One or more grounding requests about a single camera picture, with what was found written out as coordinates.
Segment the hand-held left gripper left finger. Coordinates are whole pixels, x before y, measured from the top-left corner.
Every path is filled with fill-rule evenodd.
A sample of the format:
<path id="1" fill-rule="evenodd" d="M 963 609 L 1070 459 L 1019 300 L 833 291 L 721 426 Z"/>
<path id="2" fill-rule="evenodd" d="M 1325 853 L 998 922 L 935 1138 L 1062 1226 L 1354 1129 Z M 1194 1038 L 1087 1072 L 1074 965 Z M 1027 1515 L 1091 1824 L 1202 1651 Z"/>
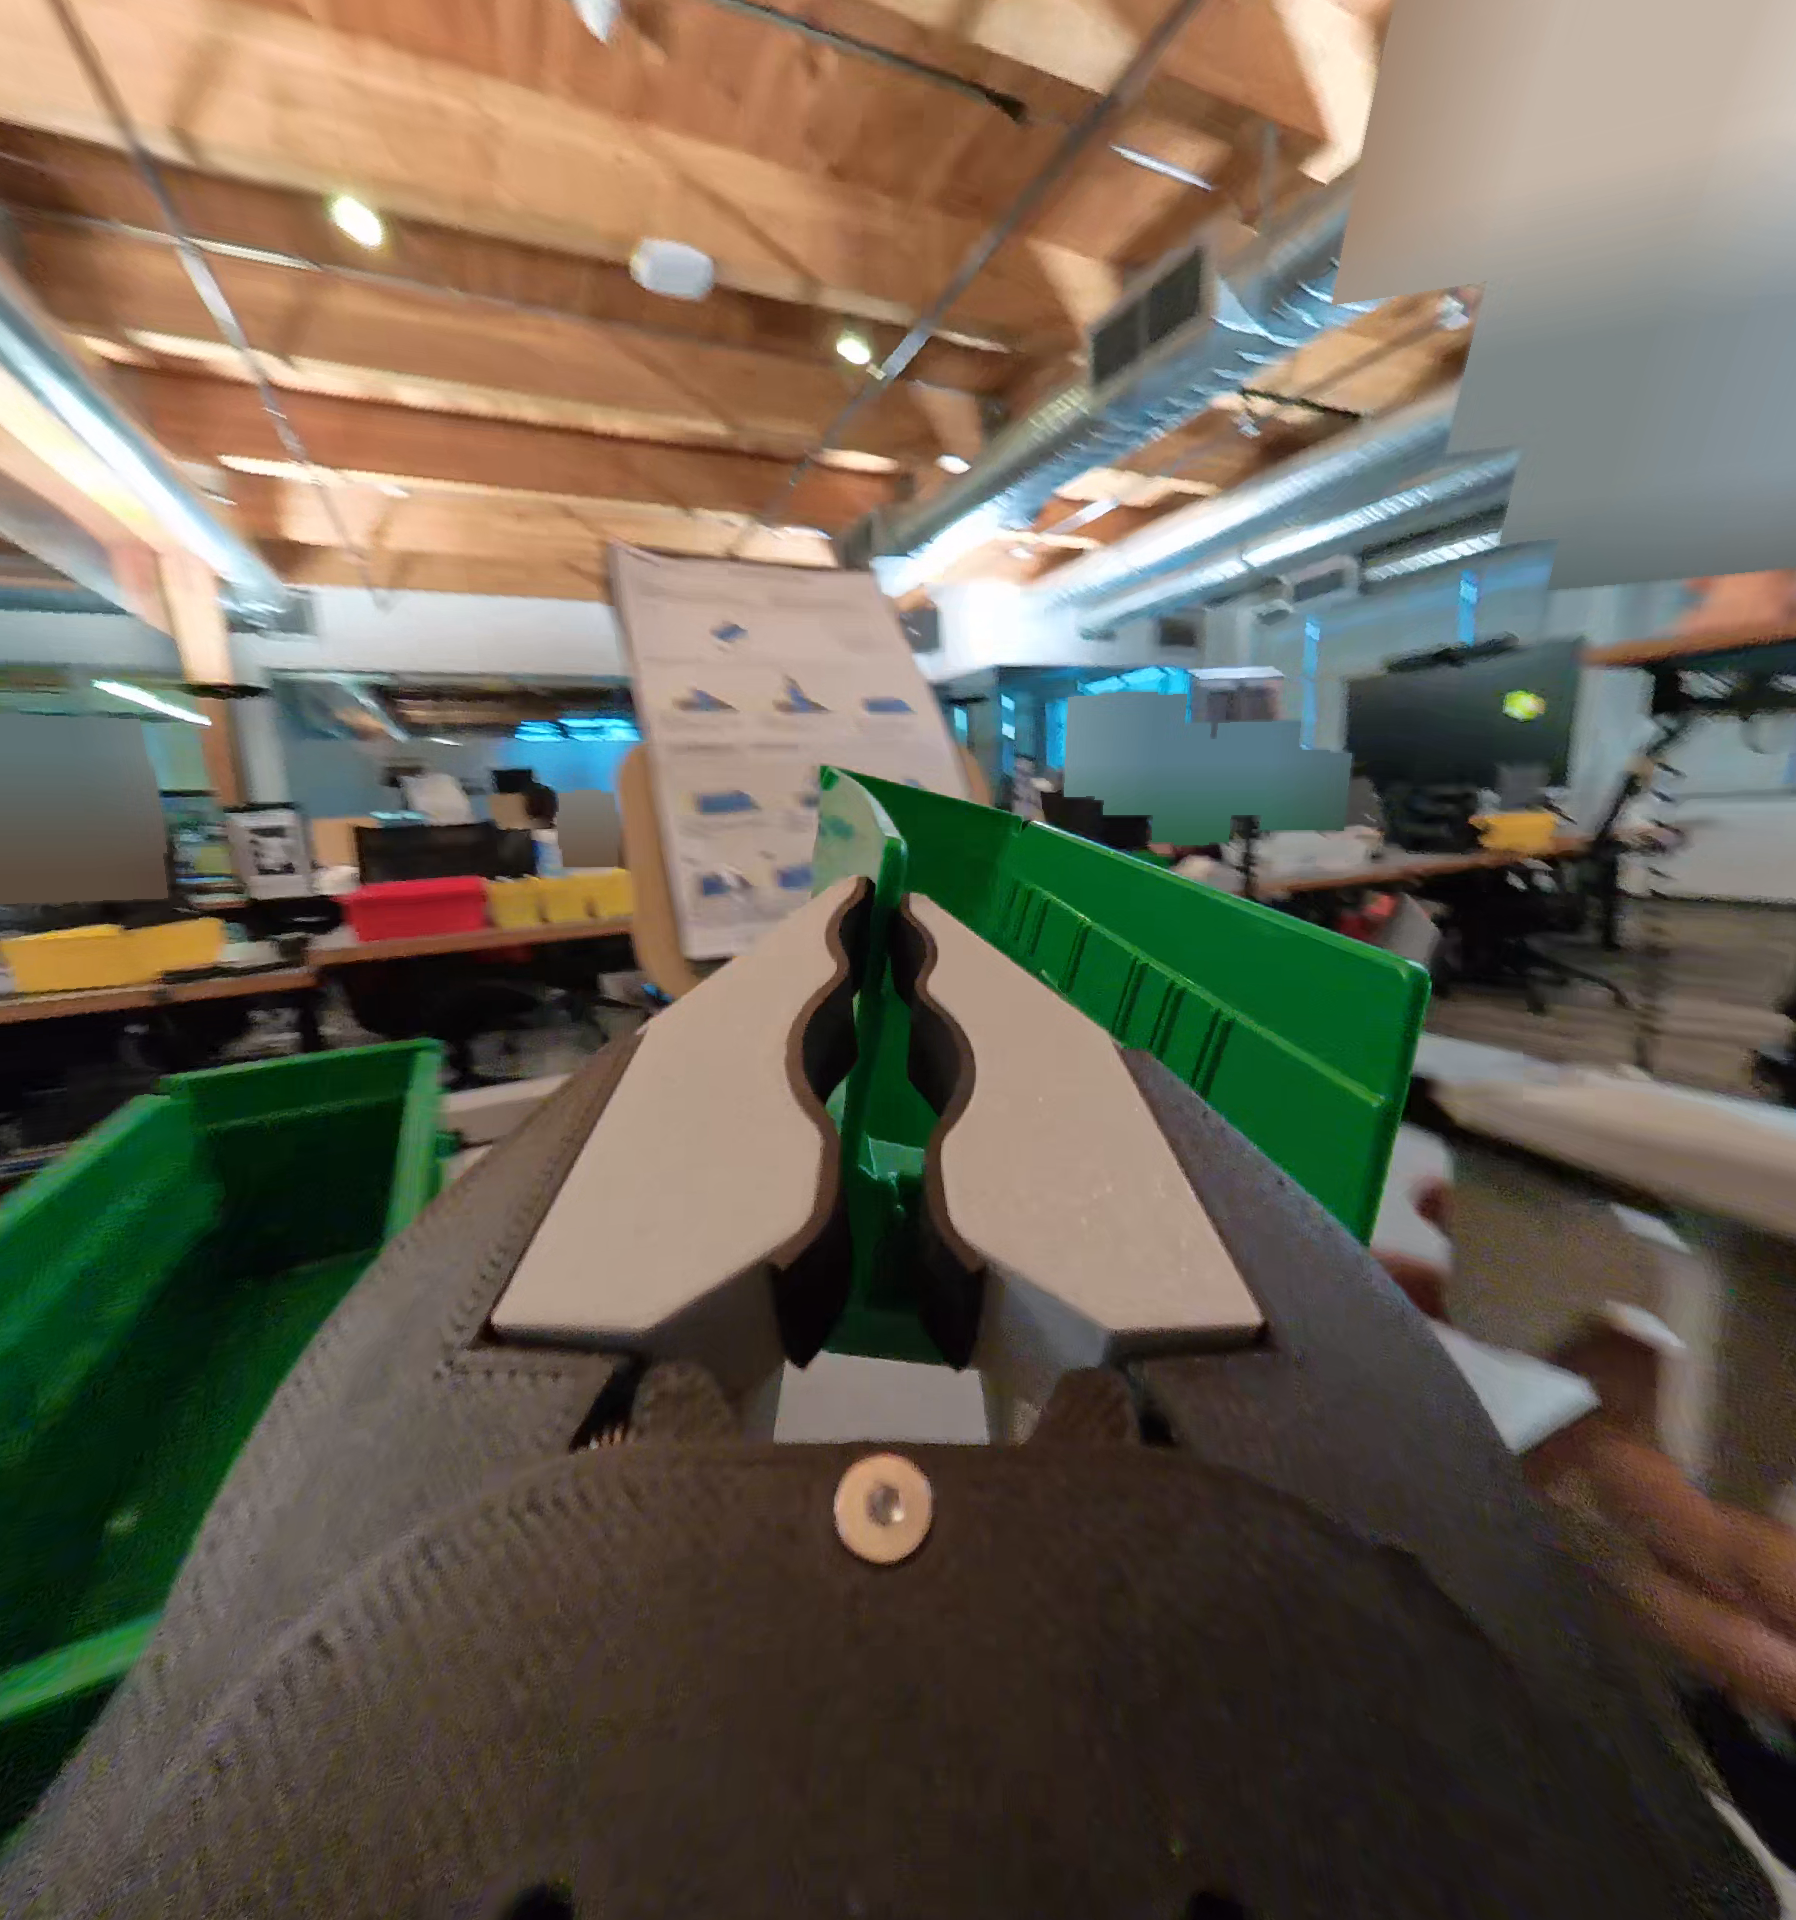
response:
<path id="1" fill-rule="evenodd" d="M 779 1420 L 853 1276 L 829 1101 L 875 902 L 832 883 L 640 1029 L 488 1312 L 495 1353 L 690 1362 L 742 1423 Z"/>

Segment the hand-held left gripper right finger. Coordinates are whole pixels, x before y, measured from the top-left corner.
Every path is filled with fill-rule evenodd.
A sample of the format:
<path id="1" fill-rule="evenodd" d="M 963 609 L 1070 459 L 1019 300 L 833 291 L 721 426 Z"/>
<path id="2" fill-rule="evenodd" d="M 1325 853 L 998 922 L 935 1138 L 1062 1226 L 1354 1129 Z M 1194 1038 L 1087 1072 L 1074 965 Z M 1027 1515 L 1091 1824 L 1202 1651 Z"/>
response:
<path id="1" fill-rule="evenodd" d="M 920 1315 L 1002 1414 L 1060 1380 L 1259 1343 L 1266 1312 L 1120 1048 L 943 905 L 903 903 L 910 1087 L 931 1109 Z"/>

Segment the green plastic bin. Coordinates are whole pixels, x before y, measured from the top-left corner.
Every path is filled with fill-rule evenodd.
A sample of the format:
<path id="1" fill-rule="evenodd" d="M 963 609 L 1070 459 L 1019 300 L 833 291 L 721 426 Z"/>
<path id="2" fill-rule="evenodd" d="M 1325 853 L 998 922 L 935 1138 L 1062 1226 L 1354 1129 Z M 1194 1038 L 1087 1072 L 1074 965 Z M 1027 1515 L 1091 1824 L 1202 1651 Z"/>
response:
<path id="1" fill-rule="evenodd" d="M 0 1846 L 311 1333 L 435 1199 L 441 1077 L 432 1041 L 177 1075 L 0 1203 Z"/>
<path id="2" fill-rule="evenodd" d="M 970 799 L 820 773 L 815 883 L 864 877 L 874 924 L 931 899 L 1007 961 L 1151 1057 L 1359 1244 L 1380 1220 L 1425 969 L 1126 852 Z M 935 1109 L 910 1075 L 913 1016 L 874 930 L 859 1057 L 833 1093 L 853 1289 L 827 1349 L 939 1362 L 920 1318 L 920 1226 Z"/>

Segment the person's right hand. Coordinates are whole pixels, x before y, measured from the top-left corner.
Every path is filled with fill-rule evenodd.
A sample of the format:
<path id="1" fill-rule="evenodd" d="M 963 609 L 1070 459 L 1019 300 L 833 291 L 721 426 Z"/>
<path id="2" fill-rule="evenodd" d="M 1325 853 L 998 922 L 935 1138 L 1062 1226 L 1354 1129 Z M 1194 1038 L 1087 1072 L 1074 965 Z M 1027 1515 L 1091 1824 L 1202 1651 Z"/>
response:
<path id="1" fill-rule="evenodd" d="M 1668 1659 L 1796 1722 L 1796 1529 L 1711 1501 L 1597 1414 L 1535 1448 L 1525 1475 Z"/>

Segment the long wooden background table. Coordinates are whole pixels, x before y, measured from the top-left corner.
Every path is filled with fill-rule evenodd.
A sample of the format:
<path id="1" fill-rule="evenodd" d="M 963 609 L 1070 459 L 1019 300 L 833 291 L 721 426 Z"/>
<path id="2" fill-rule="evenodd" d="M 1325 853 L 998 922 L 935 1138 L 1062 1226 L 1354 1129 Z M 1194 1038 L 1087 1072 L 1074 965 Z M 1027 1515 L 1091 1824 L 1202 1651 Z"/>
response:
<path id="1" fill-rule="evenodd" d="M 298 1002 L 306 995 L 316 995 L 319 987 L 319 973 L 310 969 L 248 969 L 64 994 L 23 995 L 11 990 L 0 994 L 0 1027 L 115 1018 L 234 999 Z"/>
<path id="2" fill-rule="evenodd" d="M 585 921 L 559 924 L 479 927 L 451 932 L 427 932 L 383 941 L 359 941 L 346 927 L 310 941 L 303 966 L 310 973 L 335 973 L 353 966 L 421 961 L 480 954 L 519 954 L 534 947 L 573 947 L 600 941 L 628 941 L 631 921 Z"/>

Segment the red ribbed bin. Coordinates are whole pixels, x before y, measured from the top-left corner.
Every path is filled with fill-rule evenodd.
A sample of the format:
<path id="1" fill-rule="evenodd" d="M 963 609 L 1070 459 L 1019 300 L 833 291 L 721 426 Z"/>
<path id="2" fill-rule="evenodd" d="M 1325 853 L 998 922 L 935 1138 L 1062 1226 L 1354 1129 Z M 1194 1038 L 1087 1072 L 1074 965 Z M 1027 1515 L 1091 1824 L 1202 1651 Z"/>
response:
<path id="1" fill-rule="evenodd" d="M 453 939 L 488 924 L 483 877 L 363 883 L 339 897 L 339 908 L 361 946 Z"/>

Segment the black desktop monitor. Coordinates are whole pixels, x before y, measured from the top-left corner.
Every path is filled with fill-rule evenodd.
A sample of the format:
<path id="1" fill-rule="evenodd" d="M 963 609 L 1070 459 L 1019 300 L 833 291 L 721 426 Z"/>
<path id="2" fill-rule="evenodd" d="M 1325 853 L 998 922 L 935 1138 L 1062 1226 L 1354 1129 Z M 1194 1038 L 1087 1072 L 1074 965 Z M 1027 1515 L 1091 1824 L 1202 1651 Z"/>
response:
<path id="1" fill-rule="evenodd" d="M 361 885 L 458 877 L 491 880 L 534 877 L 538 843 L 524 826 L 406 822 L 357 826 L 355 852 Z"/>

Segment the large yellow bin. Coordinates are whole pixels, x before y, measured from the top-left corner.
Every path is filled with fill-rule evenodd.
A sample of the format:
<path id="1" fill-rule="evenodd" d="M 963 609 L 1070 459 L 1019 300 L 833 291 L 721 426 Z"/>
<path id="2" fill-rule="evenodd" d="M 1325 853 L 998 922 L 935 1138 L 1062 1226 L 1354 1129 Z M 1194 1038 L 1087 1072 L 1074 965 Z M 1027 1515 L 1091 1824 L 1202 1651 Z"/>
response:
<path id="1" fill-rule="evenodd" d="M 120 924 L 2 934 L 0 969 L 17 995 L 102 994 L 143 982 L 134 934 Z"/>
<path id="2" fill-rule="evenodd" d="M 120 930 L 118 971 L 132 987 L 191 973 L 215 973 L 224 961 L 228 927 L 219 918 L 187 916 Z"/>

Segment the large black monitor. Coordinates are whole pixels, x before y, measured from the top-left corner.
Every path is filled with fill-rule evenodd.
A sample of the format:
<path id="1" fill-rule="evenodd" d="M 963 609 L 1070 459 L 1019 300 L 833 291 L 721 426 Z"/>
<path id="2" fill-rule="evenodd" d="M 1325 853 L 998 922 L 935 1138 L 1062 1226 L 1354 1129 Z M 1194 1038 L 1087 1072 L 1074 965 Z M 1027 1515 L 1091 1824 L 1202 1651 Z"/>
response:
<path id="1" fill-rule="evenodd" d="M 1343 746 L 1380 792 L 1570 775 L 1585 639 L 1498 635 L 1401 656 L 1343 684 Z"/>

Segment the silver duct with vent grille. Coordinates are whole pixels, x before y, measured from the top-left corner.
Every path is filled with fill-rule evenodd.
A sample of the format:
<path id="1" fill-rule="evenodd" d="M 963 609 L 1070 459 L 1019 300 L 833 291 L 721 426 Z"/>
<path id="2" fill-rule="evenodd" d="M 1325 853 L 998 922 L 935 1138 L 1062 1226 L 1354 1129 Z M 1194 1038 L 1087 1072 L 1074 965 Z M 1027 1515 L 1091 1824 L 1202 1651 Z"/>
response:
<path id="1" fill-rule="evenodd" d="M 1200 236 L 1160 258 L 1087 331 L 1074 386 L 989 440 L 933 496 L 864 515 L 841 543 L 842 561 L 903 563 L 955 534 L 1024 525 L 1060 486 L 1374 311 L 1378 300 L 1335 302 L 1352 194 L 1352 181 L 1322 186 L 1232 249 Z"/>

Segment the silver spiral ventilation duct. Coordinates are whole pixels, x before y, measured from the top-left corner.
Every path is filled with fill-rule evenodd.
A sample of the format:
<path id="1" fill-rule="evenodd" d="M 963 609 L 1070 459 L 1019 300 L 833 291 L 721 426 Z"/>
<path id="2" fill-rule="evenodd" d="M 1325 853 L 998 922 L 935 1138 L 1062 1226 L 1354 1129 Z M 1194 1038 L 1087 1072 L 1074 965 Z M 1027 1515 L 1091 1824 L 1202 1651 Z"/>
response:
<path id="1" fill-rule="evenodd" d="M 100 545 L 200 563 L 237 616 L 287 623 L 293 590 L 120 406 L 0 249 L 0 470 Z"/>

